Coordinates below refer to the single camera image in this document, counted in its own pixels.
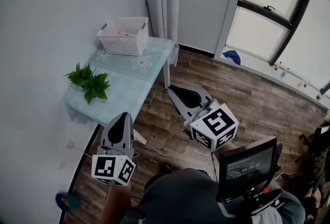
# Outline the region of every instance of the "gray shirt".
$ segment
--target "gray shirt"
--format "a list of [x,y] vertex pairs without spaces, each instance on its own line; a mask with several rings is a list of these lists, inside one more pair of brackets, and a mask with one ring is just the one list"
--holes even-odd
[[[269,187],[279,188],[275,182]],[[229,204],[218,203],[218,188],[218,183],[206,173],[195,169],[164,175],[146,189],[140,204],[127,212],[121,224],[235,223],[242,198]],[[281,197],[285,204],[278,213],[283,223],[303,224],[305,211],[298,199],[288,192],[283,192]]]

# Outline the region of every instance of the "wooden floor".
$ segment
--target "wooden floor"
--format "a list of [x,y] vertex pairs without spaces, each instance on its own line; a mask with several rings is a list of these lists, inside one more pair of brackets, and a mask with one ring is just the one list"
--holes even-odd
[[[180,50],[177,67],[171,68],[171,83],[203,87],[219,103],[226,103],[239,120],[234,139],[238,146],[268,135],[276,136],[283,143],[279,164],[287,173],[300,172],[300,164],[296,164],[295,159],[304,153],[306,146],[299,135],[313,133],[325,114],[323,109],[286,88],[185,50]],[[182,133],[182,125],[183,121],[163,89],[161,73],[134,123],[134,128],[147,139],[147,145],[134,143],[141,160],[132,176],[132,196],[142,197],[144,185],[158,173],[159,163],[168,163],[174,170],[202,169],[213,178],[209,150],[188,139]],[[96,154],[100,135],[89,154]],[[66,213],[64,223],[99,223],[109,187],[92,179],[90,173],[91,159],[87,157],[74,186],[74,193],[82,198],[83,204]]]

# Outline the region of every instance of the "flower pattern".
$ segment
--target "flower pattern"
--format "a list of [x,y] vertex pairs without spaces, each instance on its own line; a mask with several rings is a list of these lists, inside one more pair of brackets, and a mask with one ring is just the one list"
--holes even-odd
[[151,59],[151,56],[139,56],[138,58],[132,59],[132,63],[134,64],[132,68],[134,70],[137,70],[140,68],[140,71],[145,71],[146,66],[152,66],[152,62],[149,62]]
[[107,57],[111,57],[112,56],[112,54],[108,54],[105,51],[97,51],[97,54],[98,54],[98,56],[97,56],[96,59],[97,60],[102,59],[102,61],[105,61],[107,59]]

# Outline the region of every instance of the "white wall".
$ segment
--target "white wall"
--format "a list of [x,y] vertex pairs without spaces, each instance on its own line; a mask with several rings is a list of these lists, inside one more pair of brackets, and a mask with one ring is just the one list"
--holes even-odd
[[227,5],[228,0],[180,0],[178,43],[215,53]]
[[[94,53],[114,16],[146,16],[144,0],[0,0],[0,221],[58,223],[95,124],[69,121],[64,74]],[[60,161],[65,162],[59,169]]]

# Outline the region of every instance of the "table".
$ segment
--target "table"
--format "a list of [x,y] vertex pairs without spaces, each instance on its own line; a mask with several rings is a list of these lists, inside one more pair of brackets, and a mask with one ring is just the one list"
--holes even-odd
[[108,73],[108,100],[92,99],[88,105],[81,87],[72,84],[64,95],[70,120],[78,124],[95,121],[105,127],[117,115],[128,112],[134,122],[162,67],[164,87],[170,85],[169,64],[175,63],[177,53],[178,45],[173,41],[153,37],[140,56],[108,54],[100,47],[90,65],[96,74]]

